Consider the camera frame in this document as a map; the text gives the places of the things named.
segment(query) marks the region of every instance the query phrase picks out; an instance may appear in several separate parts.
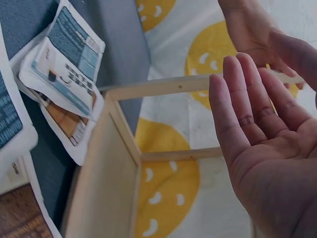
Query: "wooden stick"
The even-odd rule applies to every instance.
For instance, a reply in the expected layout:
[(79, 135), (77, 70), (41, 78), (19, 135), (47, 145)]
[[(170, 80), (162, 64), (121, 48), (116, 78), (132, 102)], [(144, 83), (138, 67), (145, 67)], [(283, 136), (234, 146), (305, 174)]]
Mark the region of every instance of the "wooden stick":
[(108, 106), (110, 116), (112, 117), (113, 122), (117, 127), (126, 147), (130, 151), (134, 162), (139, 167), (141, 165), (141, 151), (136, 144), (134, 136), (122, 112), (119, 102), (113, 101), (112, 98), (108, 96), (108, 94), (106, 94), (105, 104)]
[(171, 152), (155, 152), (145, 153), (141, 155), (141, 161), (144, 162), (164, 162), (164, 161), (182, 161), (197, 160), (204, 158), (221, 157), (222, 151), (220, 147), (198, 149), (198, 150), (182, 150)]
[(130, 151), (135, 147), (129, 144), (130, 137), (117, 113), (111, 102), (105, 103), (80, 170), (65, 237), (129, 235), (138, 167), (132, 157), (135, 151)]
[[(271, 70), (283, 83), (305, 82), (300, 76), (288, 77), (284, 73)], [(209, 89), (209, 75), (183, 76), (165, 79), (156, 79), (128, 86), (105, 87), (101, 91), (107, 91), (112, 100), (125, 100), (157, 96), (172, 93), (196, 92)]]
[(131, 213), (131, 224), (130, 224), (130, 232), (129, 237), (135, 237), (135, 226), (138, 217), (138, 208), (139, 208), (139, 196), (141, 190), (141, 179), (142, 179), (142, 166), (138, 167), (136, 179), (135, 179), (135, 187), (134, 187), (134, 196), (133, 196), (133, 206)]

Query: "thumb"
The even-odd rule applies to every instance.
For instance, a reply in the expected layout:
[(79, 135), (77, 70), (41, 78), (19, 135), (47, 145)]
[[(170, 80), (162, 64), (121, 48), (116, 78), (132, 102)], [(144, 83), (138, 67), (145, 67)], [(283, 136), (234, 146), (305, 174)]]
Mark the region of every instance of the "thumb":
[(317, 50), (305, 41), (272, 30), (268, 45), (317, 91)]
[(276, 58), (274, 63), (271, 63), (270, 65), (271, 69), (274, 70), (280, 70), (281, 72), (285, 73), (287, 76), (293, 78), (297, 76), (296, 71), (292, 70), (289, 66), (287, 66), (286, 63), (281, 58)]

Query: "finger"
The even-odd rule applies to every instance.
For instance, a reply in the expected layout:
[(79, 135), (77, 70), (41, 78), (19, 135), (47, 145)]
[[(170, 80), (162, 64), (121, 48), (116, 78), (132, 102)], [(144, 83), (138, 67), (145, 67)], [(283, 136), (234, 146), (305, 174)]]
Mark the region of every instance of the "finger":
[(296, 86), (299, 90), (302, 90), (304, 88), (304, 83), (297, 83)]
[(246, 82), (240, 62), (236, 57), (227, 56), (224, 58), (223, 77), (227, 83), (238, 122), (250, 144), (255, 145), (266, 140), (263, 131), (254, 123)]
[(287, 66), (287, 64), (284, 63), (284, 61), (281, 58), (276, 58), (275, 62), (270, 64), (270, 68), (274, 70), (279, 70), (291, 78), (297, 76), (296, 71)]
[(223, 77), (210, 76), (209, 102), (223, 156), (228, 167), (234, 159), (250, 147), (233, 110), (229, 90)]
[(238, 54), (237, 58), (244, 72), (255, 122), (268, 139), (275, 138), (288, 128), (283, 120), (275, 114), (252, 58), (247, 54)]
[(290, 130), (297, 131), (298, 127), (312, 116), (298, 105), (292, 94), (269, 71), (259, 69), (259, 72), (278, 115)]
[(317, 91), (317, 50), (308, 43), (275, 31), (269, 35), (274, 52)]
[[(272, 70), (281, 71), (280, 69), (278, 69), (278, 66), (276, 64), (274, 64), (274, 63), (270, 64), (269, 68), (272, 69)], [(284, 83), (284, 86), (285, 86), (285, 88), (290, 89), (289, 83)]]

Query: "blue printed graphic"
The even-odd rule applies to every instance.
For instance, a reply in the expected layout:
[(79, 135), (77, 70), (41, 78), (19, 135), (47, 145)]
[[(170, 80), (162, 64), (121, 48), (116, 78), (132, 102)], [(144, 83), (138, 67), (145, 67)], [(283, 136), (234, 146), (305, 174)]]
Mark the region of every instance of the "blue printed graphic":
[(50, 86), (55, 88), (65, 98), (71, 101), (82, 113), (84, 113), (87, 116), (90, 116), (89, 107), (82, 100), (80, 100), (75, 94), (73, 94), (67, 87), (65, 87), (62, 83), (60, 83), (58, 80), (50, 81), (49, 79), (50, 76), (48, 77), (47, 75), (44, 75), (42, 72), (38, 71), (36, 69), (35, 61), (32, 63), (32, 69), (35, 71), (35, 73), (38, 76), (44, 79), (46, 83), (48, 83)]
[(93, 80), (98, 61), (97, 44), (64, 7), (48, 38), (87, 78)]
[(9, 96), (0, 72), (0, 149), (21, 130), (22, 122)]
[(94, 78), (97, 61), (98, 54), (94, 52), (89, 46), (85, 45), (78, 69), (91, 80)]

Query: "plywood board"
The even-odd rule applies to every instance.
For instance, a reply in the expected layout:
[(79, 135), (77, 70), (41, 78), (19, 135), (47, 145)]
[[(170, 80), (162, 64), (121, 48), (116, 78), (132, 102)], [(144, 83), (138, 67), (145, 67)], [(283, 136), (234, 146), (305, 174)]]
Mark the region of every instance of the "plywood board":
[(78, 178), (66, 237), (128, 237), (136, 175), (136, 164), (105, 108)]

